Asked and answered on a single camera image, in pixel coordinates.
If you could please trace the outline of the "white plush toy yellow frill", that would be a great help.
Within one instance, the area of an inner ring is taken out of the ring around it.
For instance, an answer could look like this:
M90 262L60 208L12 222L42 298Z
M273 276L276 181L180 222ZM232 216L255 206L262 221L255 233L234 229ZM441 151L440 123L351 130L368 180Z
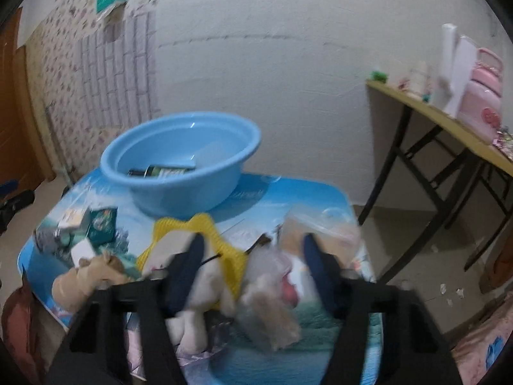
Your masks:
M208 331L204 313L216 309L228 318L236 314L248 256L225 241L210 215L200 213L188 221L170 217L156 221L152 242L137 257L137 269L146 276L167 266L184 252L196 233L205 240L204 258L184 309L168 320L171 342L179 353L197 355L208 348Z

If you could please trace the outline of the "cream tissue pack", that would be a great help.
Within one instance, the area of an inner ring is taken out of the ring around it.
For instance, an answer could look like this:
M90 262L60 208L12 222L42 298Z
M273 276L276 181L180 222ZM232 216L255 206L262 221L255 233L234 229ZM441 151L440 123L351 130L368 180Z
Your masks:
M57 223L60 230L84 233L89 228L89 208L68 208Z

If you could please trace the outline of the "beige plush doll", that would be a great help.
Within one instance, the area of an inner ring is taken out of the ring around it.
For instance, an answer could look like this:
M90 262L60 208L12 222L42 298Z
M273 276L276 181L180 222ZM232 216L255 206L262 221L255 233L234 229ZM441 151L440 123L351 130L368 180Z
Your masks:
M104 250L92 259L81 258L78 267L58 276L52 284L51 294L63 310L75 313L104 282L111 286L130 281L121 260Z

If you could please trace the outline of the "white charger block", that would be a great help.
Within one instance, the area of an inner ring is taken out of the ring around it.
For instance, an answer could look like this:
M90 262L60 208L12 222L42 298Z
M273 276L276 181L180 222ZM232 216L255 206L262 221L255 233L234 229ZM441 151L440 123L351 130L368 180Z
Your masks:
M82 259L90 261L96 255L97 253L87 237L80 240L71 248L71 260L75 267L80 266Z

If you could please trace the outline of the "dark green snack packet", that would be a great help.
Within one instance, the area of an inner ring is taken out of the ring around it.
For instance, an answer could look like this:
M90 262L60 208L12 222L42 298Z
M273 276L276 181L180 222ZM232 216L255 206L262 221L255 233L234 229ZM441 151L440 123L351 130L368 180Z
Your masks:
M116 237L117 208L103 208L89 212L86 236L93 247L112 243Z

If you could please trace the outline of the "clear bag of items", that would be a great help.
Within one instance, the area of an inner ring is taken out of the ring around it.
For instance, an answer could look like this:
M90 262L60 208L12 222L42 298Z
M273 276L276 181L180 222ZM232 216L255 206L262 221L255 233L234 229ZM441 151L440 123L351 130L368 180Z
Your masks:
M344 269L361 246L352 215L334 208L292 207L276 239L249 252L233 328L234 338L243 345L265 353L331 348L340 322L324 311L316 292L303 255L307 234Z

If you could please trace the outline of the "blue scenery table mat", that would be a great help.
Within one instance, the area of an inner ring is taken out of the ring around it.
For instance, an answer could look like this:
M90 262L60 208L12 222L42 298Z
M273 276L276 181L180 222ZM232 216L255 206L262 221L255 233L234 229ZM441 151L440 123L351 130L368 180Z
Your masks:
M280 176L244 174L230 196L209 214L222 237L232 246L246 250L261 234L277 238L277 229L290 208L304 205L330 217L354 222L354 211L347 196L337 188L317 182ZM95 169L83 177L42 220L44 228L55 228L68 209L115 208L116 226L128 234L128 253L139 256L154 237L155 218L140 211L122 186L110 183ZM51 296L52 283L68 269L68 264L54 255L38 251L33 239L23 246L17 258L20 272L45 310L64 329L71 314L62 310ZM178 361L190 384L318 384L322 379L336 334L325 333L323 350L298 347L265 354L249 339L237 335L227 323L216 323L217 341L210 352L181 356Z

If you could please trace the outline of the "dark bottle in basin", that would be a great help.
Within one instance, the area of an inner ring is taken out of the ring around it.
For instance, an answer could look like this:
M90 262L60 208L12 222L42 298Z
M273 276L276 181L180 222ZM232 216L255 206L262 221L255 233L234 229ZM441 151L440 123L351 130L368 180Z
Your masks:
M130 169L127 176L134 177L169 177L188 174L196 167L191 164L149 165L145 169Z

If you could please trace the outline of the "brown wooden door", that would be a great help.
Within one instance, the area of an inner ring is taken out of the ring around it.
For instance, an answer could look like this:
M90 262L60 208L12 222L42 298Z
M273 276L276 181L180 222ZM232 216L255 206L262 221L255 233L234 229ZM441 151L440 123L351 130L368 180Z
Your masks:
M56 177L44 148L29 96L26 48L17 46L22 10L1 31L1 181L35 190Z

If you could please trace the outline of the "wooden folding side table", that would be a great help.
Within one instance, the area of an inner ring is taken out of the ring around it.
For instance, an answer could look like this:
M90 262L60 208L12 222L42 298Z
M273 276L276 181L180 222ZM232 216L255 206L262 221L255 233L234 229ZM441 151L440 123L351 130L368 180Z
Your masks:
M439 109L383 82L369 79L366 81L366 87L400 103L402 112L390 149L370 196L359 214L358 223L365 223L396 161L400 161L409 170L436 208L434 217L420 236L397 261L382 272L378 281L391 281L422 251L440 228L450 228L477 185L481 184L502 211L503 219L489 240L469 256L463 267L465 271L469 270L490 249L512 219L512 207L506 204L508 195L512 192L512 162L496 147L485 144L474 133ZM409 148L403 149L402 144L414 113L430 120L434 127ZM414 163L414 158L432 142L451 156L451 162L430 179Z

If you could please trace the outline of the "blue plastic basin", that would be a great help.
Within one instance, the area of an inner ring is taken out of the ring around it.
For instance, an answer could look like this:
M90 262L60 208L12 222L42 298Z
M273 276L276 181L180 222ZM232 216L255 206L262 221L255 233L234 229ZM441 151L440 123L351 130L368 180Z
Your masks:
M257 152L261 130L251 120L222 112L188 112L150 120L126 131L104 150L100 169L152 217L190 218L223 202L244 164ZM149 165L191 164L169 177L127 176Z

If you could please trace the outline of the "pink water bottle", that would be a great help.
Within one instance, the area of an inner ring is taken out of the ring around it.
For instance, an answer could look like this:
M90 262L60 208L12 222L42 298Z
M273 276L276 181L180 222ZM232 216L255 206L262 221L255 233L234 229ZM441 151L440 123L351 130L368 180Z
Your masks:
M457 120L486 145L497 138L502 123L502 59L478 48L457 113Z

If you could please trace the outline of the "white cup on table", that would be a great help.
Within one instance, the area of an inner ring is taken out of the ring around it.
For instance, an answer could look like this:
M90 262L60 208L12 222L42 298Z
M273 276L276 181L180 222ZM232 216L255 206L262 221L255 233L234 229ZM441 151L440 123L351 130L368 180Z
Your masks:
M412 98L423 100L428 93L430 82L430 65L419 61L409 72L408 92Z

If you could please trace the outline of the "small green box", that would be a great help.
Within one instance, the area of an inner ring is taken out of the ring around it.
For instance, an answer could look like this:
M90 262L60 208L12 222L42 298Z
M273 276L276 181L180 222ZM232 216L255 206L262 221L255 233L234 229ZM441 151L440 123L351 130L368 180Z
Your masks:
M389 76L382 71L372 71L370 74L370 80L374 82L386 83L388 78Z

